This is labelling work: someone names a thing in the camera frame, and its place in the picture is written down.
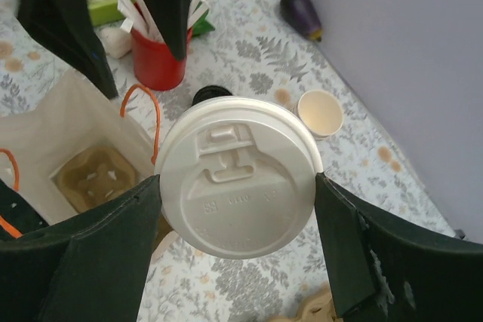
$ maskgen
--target red container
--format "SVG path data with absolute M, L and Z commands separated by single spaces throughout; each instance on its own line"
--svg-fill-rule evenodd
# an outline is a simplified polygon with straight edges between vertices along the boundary
M 188 31 L 188 45 L 192 29 Z M 174 59 L 165 43 L 145 38 L 131 30 L 134 74 L 137 80 L 152 90 L 171 90 L 181 83 L 186 70 L 186 58 Z

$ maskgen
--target patterned tablecloth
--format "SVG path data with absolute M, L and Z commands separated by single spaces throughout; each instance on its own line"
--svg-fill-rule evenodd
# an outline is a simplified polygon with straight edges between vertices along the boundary
M 157 92 L 162 137 L 189 108 L 195 92 L 220 84 L 235 95 L 277 102 L 280 89 L 292 100 L 306 90 L 335 94 L 346 113 L 342 130 L 318 143 L 326 174 L 359 197 L 407 220 L 454 233 L 405 167 L 391 140 L 352 95 L 318 48 L 279 18 L 278 0 L 208 0 L 217 30 L 189 46 L 186 78 Z M 0 0 L 0 115 L 35 108 L 68 68 L 36 44 L 14 17 L 16 0 Z M 130 55 L 110 60 L 119 93 L 136 82 Z M 155 115 L 146 95 L 136 95 L 130 114 L 151 134 Z M 292 314 L 297 303 L 327 280 L 315 219 L 282 250 L 251 260 L 206 255 L 178 240 L 151 265 L 138 320 L 265 320 Z

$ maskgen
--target bag handle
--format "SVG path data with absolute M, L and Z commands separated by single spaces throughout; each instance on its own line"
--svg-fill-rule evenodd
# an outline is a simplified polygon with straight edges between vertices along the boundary
M 0 149 L 0 152 L 4 153 L 7 155 L 8 160 L 12 163 L 12 166 L 14 167 L 14 175 L 15 175 L 15 182 L 14 182 L 14 190 L 16 192 L 19 191 L 19 183 L 20 183 L 20 172 L 18 170 L 18 164 L 17 161 L 15 160 L 14 154 L 11 153 L 10 150 L 7 149 Z M 12 226 L 7 220 L 3 219 L 2 216 L 0 215 L 0 226 L 12 237 L 14 238 L 20 238 L 22 236 L 22 233 L 20 233 L 17 228 Z
M 154 151 L 153 151 L 152 157 L 151 157 L 151 162 L 154 165 L 156 163 L 156 158 L 158 157 L 159 129 L 161 127 L 161 111 L 159 111 L 158 100 L 156 99 L 156 97 L 154 97 L 154 94 L 152 94 L 152 92 L 146 86 L 143 86 L 142 84 L 137 83 L 137 84 L 132 85 L 131 88 L 129 88 L 128 92 L 126 93 L 124 99 L 122 100 L 121 111 L 120 111 L 119 114 L 121 115 L 121 117 L 125 116 L 126 105 L 128 104 L 129 97 L 131 97 L 131 94 L 136 90 L 136 88 L 140 88 L 146 94 L 148 94 L 149 97 L 151 97 L 151 100 L 154 103 L 154 107 L 155 107 L 155 110 L 156 110 L 156 134 L 155 134 L 155 138 L 154 138 Z

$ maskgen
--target wall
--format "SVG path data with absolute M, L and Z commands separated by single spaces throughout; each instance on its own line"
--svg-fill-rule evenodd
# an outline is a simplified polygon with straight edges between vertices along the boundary
M 483 0 L 314 0 L 322 50 L 453 228 L 483 243 Z

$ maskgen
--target purple eggplant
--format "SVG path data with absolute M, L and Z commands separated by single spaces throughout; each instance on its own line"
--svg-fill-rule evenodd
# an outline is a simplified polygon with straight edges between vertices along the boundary
M 322 25 L 310 0 L 280 0 L 280 14 L 304 38 L 322 40 Z

